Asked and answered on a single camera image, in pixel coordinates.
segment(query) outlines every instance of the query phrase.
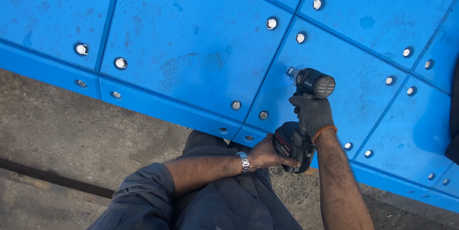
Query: cordless impact driver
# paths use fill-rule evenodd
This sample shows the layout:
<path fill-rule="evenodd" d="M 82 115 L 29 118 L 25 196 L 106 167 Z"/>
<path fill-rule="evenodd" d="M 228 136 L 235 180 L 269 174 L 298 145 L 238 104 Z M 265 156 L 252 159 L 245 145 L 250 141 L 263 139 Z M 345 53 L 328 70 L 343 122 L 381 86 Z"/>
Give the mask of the cordless impact driver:
<path fill-rule="evenodd" d="M 287 75 L 295 82 L 296 92 L 293 94 L 294 96 L 305 94 L 310 99 L 327 98 L 335 89 L 335 79 L 318 70 L 289 67 Z M 282 165 L 286 172 L 297 174 L 309 169 L 316 151 L 316 147 L 306 132 L 299 115 L 300 113 L 298 114 L 299 122 L 285 122 L 276 129 L 273 143 L 278 154 L 293 157 L 301 163 L 299 168 Z"/>

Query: wristwatch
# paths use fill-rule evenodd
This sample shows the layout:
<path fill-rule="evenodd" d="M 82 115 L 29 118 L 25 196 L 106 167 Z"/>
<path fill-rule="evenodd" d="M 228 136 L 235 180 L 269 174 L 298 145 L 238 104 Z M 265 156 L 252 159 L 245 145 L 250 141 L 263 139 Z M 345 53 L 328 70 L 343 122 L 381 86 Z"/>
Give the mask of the wristwatch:
<path fill-rule="evenodd" d="M 242 174 L 241 175 L 247 175 L 250 172 L 250 163 L 249 163 L 249 158 L 247 157 L 247 154 L 243 151 L 236 153 L 236 155 L 239 155 L 240 160 L 242 161 Z"/>

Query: concrete floor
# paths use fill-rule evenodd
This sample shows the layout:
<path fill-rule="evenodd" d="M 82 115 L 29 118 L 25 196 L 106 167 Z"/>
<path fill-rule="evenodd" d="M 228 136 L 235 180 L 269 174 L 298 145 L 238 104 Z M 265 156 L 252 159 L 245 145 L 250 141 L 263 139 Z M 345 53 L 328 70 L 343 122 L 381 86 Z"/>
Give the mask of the concrete floor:
<path fill-rule="evenodd" d="M 0 157 L 13 162 L 115 190 L 136 169 L 179 156 L 190 132 L 189 128 L 0 69 Z M 279 167 L 271 169 L 271 177 L 273 188 L 301 226 L 323 229 L 319 180 L 307 174 L 288 174 Z M 446 221 L 449 218 L 436 219 L 441 224 L 372 197 L 364 198 L 376 229 L 456 228 L 456 222 Z M 34 225 L 41 225 L 39 229 L 69 225 L 83 229 L 104 209 L 8 179 L 0 181 L 0 200 L 0 230 L 37 229 Z M 74 212 L 55 217 L 43 214 L 59 209 Z M 82 215 L 86 215 L 86 224 L 77 226 Z"/>

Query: sleeve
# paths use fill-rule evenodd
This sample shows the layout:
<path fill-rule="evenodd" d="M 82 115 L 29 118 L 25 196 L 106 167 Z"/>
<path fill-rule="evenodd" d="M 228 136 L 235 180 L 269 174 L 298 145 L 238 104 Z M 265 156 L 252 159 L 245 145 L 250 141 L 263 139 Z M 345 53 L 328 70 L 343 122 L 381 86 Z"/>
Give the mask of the sleeve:
<path fill-rule="evenodd" d="M 152 163 L 124 179 L 107 210 L 88 229 L 169 229 L 174 191 L 169 171 Z"/>

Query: forearm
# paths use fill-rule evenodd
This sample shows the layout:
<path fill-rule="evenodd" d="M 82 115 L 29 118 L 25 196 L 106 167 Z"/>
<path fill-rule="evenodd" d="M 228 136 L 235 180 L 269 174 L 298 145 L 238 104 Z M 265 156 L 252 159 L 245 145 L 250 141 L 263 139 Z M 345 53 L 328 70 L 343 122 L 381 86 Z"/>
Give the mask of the forearm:
<path fill-rule="evenodd" d="M 335 131 L 325 130 L 315 144 L 320 175 L 320 207 L 325 229 L 374 229 Z"/>
<path fill-rule="evenodd" d="M 182 157 L 163 164 L 174 181 L 176 197 L 242 172 L 238 155 Z"/>

